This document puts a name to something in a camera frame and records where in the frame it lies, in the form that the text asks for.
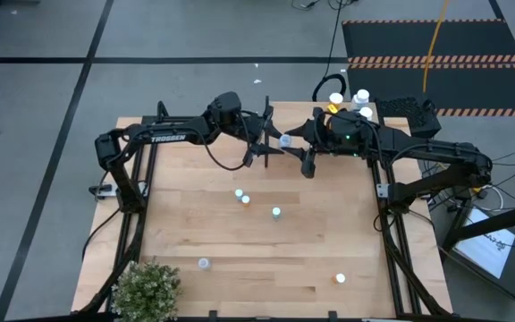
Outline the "green potted plant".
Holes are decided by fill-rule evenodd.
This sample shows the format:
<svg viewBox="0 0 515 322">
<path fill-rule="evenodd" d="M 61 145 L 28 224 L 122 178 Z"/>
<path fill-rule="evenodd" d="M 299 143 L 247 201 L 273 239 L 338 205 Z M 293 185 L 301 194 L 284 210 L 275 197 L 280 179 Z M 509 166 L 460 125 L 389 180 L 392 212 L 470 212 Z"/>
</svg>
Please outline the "green potted plant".
<svg viewBox="0 0 515 322">
<path fill-rule="evenodd" d="M 111 288 L 121 322 L 175 322 L 182 295 L 180 269 L 155 261 L 131 262 Z"/>
</svg>

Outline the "white printed sheet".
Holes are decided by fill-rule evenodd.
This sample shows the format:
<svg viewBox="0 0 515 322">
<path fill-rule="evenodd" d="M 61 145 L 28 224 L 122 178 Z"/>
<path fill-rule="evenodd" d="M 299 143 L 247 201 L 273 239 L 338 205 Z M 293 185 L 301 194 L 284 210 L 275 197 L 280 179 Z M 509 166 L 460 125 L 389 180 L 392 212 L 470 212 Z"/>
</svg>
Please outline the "white printed sheet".
<svg viewBox="0 0 515 322">
<path fill-rule="evenodd" d="M 500 279 L 514 241 L 515 234 L 502 229 L 459 241 L 454 249 L 493 277 Z"/>
</svg>

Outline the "black metal stand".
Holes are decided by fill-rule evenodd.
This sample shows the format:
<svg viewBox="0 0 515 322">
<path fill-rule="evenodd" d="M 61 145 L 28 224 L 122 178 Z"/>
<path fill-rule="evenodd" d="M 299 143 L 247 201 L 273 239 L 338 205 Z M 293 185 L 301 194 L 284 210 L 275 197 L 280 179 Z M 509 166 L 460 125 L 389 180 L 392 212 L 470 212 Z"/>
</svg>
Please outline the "black metal stand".
<svg viewBox="0 0 515 322">
<path fill-rule="evenodd" d="M 493 277 L 454 249 L 457 242 L 502 229 L 507 229 L 515 234 L 515 209 L 490 215 L 486 211 L 472 206 L 469 201 L 463 201 L 461 208 L 454 213 L 446 233 L 440 240 L 439 252 L 441 261 L 449 261 L 461 266 L 478 280 L 490 285 L 492 290 L 515 301 L 515 241 L 500 279 Z"/>
</svg>

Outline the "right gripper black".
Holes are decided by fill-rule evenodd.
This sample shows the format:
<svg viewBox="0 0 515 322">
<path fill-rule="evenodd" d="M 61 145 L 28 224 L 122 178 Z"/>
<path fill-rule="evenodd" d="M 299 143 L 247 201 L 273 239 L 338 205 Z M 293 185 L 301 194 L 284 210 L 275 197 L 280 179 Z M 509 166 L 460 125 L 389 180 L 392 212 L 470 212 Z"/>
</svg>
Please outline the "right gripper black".
<svg viewBox="0 0 515 322">
<path fill-rule="evenodd" d="M 286 148 L 301 160 L 301 173 L 313 178 L 317 154 L 371 157 L 374 153 L 374 125 L 359 112 L 340 110 L 336 114 L 314 108 L 313 118 L 291 129 L 291 136 L 302 137 L 309 148 Z"/>
</svg>

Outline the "large orange bottle white cap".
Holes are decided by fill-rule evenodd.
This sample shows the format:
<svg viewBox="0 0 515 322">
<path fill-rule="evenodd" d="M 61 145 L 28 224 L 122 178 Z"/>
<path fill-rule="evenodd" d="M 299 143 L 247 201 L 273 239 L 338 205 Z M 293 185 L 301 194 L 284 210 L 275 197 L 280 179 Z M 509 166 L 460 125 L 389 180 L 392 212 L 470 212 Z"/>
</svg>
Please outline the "large orange bottle white cap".
<svg viewBox="0 0 515 322">
<path fill-rule="evenodd" d="M 331 114 L 336 114 L 339 112 L 341 108 L 341 103 L 343 101 L 342 94 L 338 92 L 334 92 L 329 96 L 329 104 L 327 105 L 327 110 Z"/>
</svg>

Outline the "black perforated box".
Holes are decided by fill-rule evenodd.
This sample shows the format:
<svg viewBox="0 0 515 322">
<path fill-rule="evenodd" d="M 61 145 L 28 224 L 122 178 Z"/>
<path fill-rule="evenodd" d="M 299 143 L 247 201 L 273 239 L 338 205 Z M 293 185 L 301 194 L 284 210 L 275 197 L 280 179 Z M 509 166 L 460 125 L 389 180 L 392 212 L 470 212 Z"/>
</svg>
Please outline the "black perforated box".
<svg viewBox="0 0 515 322">
<path fill-rule="evenodd" d="M 414 97 L 401 97 L 391 100 L 377 99 L 375 103 L 381 118 L 406 118 L 413 137 L 432 139 L 442 129 L 437 119 L 436 106 L 430 99 L 419 102 Z"/>
</svg>

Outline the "wooden shelf black legs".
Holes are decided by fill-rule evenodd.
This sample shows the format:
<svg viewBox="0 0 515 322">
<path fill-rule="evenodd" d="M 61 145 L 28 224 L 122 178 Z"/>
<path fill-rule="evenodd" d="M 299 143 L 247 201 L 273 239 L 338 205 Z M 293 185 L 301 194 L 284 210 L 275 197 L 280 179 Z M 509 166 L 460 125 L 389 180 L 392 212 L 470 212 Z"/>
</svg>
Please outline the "wooden shelf black legs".
<svg viewBox="0 0 515 322">
<path fill-rule="evenodd" d="M 312 118 L 314 106 L 326 106 L 326 102 L 272 102 L 274 108 L 273 123 L 280 131 L 285 132 L 301 126 L 307 119 Z M 317 175 L 335 171 L 337 167 L 348 167 L 352 165 L 357 168 L 364 168 L 366 161 L 361 157 L 319 155 L 316 156 Z M 268 157 L 268 172 L 291 170 L 300 176 L 301 162 L 295 156 L 284 153 L 283 155 L 270 154 Z"/>
</svg>

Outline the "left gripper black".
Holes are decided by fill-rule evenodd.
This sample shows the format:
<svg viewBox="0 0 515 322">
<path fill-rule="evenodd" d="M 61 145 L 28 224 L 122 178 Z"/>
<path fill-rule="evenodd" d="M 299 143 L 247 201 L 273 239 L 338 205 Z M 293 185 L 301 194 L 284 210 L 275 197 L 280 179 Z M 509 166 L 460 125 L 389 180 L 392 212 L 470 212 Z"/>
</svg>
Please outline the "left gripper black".
<svg viewBox="0 0 515 322">
<path fill-rule="evenodd" d="M 246 144 L 242 158 L 243 166 L 251 166 L 254 157 L 282 155 L 283 151 L 269 146 L 269 136 L 280 138 L 282 134 L 272 124 L 272 107 L 269 97 L 262 114 L 245 111 L 235 92 L 226 92 L 216 97 L 207 107 L 212 123 L 225 133 Z"/>
</svg>

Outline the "black mat hazard stripes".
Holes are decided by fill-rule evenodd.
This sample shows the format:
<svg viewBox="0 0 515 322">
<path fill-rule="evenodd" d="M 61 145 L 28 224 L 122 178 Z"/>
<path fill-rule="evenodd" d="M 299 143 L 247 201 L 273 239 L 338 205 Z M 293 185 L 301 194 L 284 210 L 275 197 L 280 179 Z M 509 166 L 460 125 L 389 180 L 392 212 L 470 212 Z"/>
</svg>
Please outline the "black mat hazard stripes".
<svg viewBox="0 0 515 322">
<path fill-rule="evenodd" d="M 351 92 L 430 99 L 440 116 L 515 116 L 515 39 L 502 19 L 345 21 Z"/>
</svg>

